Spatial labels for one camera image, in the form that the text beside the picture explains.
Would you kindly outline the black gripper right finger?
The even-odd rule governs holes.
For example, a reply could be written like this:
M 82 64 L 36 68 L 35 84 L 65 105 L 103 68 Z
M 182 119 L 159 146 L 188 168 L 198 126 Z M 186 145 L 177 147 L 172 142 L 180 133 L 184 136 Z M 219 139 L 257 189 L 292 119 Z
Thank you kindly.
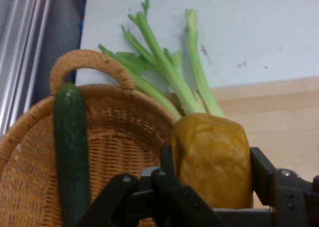
M 260 202 L 270 206 L 276 227 L 319 225 L 319 177 L 311 182 L 295 171 L 275 168 L 258 148 L 250 148 L 252 184 Z

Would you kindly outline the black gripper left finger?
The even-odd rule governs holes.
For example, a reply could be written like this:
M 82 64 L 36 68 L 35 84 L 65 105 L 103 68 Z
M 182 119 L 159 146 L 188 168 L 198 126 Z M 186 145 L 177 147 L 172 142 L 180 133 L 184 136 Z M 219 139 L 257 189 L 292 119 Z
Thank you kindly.
M 174 175 L 172 150 L 161 149 L 150 176 L 113 176 L 77 223 L 78 227 L 137 227 L 151 218 L 158 227 L 224 227 L 208 204 Z

